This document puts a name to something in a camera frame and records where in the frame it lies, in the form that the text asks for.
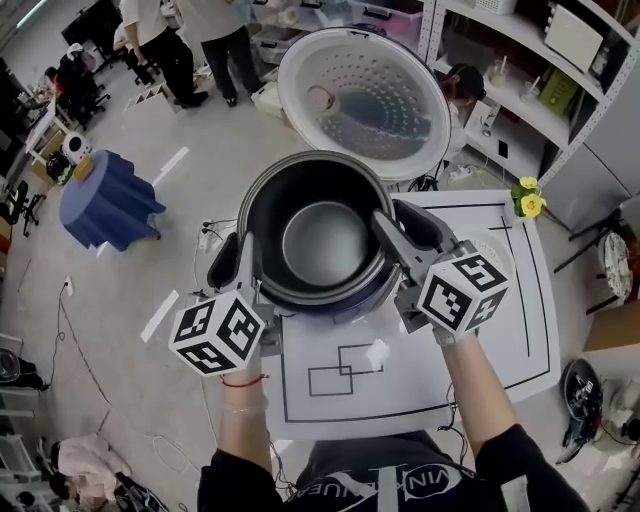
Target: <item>gray floor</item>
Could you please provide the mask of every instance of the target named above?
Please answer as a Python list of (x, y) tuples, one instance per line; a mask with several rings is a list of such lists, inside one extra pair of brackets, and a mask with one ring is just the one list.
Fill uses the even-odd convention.
[[(167, 349), (172, 314), (148, 343), (140, 333), (172, 290), (180, 293), (178, 304), (183, 304), (188, 300), (185, 294), (196, 288), (193, 254), (200, 223), (234, 218), (244, 191), (265, 168), (307, 146), (279, 120), (258, 112), (246, 97), (236, 109), (229, 109), (213, 94), (202, 108), (178, 112), (164, 125), (150, 120), (136, 126), (122, 114), (127, 100), (140, 90), (132, 77), (124, 68), (105, 76), (113, 98), (90, 136), (95, 148), (132, 160), (136, 173), (150, 182), (180, 148), (189, 148), (187, 156), (156, 187), (159, 201), (167, 206), (167, 212), (156, 218), (162, 239), (137, 243), (124, 254), (108, 247), (98, 257), (60, 225), (61, 191), (51, 190), (40, 210), (41, 224), (31, 237), (14, 234), (0, 328), (25, 339), (24, 356), (48, 379), (58, 294), (65, 276), (72, 276), (75, 295), (65, 297), (65, 305), (79, 345), (113, 405), (102, 434), (129, 462), (136, 478), (172, 510), (178, 510), (179, 502), (195, 510), (197, 471), (163, 438), (156, 437), (155, 447), (164, 463), (159, 460), (154, 437), (165, 436), (180, 446), (196, 467), (207, 463), (216, 445), (201, 382)], [(501, 186), (501, 179), (484, 173), (482, 181), (474, 176), (451, 188), (485, 186)], [(538, 228), (549, 266), (554, 267), (572, 250), (567, 234), (544, 218), (538, 221)], [(212, 258), (212, 253), (198, 256), (200, 286)], [(581, 352), (590, 326), (584, 311), (597, 302), (585, 278), (592, 275), (591, 265), (585, 258), (553, 281), (565, 360)], [(64, 323), (63, 327), (67, 336), (59, 344), (54, 385), (30, 404), (37, 408), (38, 418), (17, 423), (29, 439), (46, 435), (57, 440), (95, 432), (111, 409), (85, 370), (69, 329)], [(218, 380), (204, 381), (204, 389), (215, 423)], [(555, 461), (567, 422), (557, 390), (521, 402), (517, 410), (545, 455)], [(454, 434), (433, 436), (451, 454), (459, 451), (460, 441)], [(311, 443), (296, 442), (284, 452), (290, 479), (303, 467), (310, 447)], [(596, 450), (585, 450), (562, 471), (595, 508), (626, 474), (628, 460), (614, 462)]]

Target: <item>flower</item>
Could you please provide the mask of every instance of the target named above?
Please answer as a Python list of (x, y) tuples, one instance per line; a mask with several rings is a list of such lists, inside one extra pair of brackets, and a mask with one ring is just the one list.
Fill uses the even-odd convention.
[(520, 178), (520, 185), (527, 189), (537, 189), (538, 188), (538, 180), (532, 176), (525, 176), (524, 178)]
[(520, 207), (525, 217), (537, 217), (547, 202), (537, 194), (529, 194), (520, 200)]

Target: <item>red object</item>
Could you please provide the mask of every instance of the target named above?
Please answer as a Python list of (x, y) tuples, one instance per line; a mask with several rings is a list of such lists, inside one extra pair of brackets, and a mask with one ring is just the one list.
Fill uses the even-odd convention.
[(228, 388), (248, 388), (249, 386), (253, 386), (254, 384), (257, 384), (258, 382), (260, 382), (262, 379), (268, 379), (269, 376), (265, 375), (264, 373), (262, 375), (260, 375), (260, 377), (258, 377), (257, 379), (252, 380), (251, 382), (247, 382), (246, 384), (227, 384), (224, 379), (222, 379), (222, 383), (227, 386)]

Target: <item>rice cooker lid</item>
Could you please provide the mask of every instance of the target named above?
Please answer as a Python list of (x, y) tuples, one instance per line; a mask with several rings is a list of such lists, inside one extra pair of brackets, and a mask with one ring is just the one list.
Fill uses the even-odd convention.
[(378, 34), (345, 27), (299, 39), (280, 64), (278, 93), (307, 143), (357, 158), (383, 180), (428, 172), (449, 145), (438, 81), (413, 53)]

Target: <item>round table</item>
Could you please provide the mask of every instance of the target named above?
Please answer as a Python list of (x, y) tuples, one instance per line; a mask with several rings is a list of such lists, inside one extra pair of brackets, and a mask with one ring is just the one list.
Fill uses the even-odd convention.
[(91, 174), (64, 188), (60, 221), (67, 231), (87, 248), (108, 242), (120, 252), (136, 240), (160, 237), (147, 219), (166, 208), (155, 200), (153, 186), (134, 175), (133, 163), (104, 150), (91, 160)]

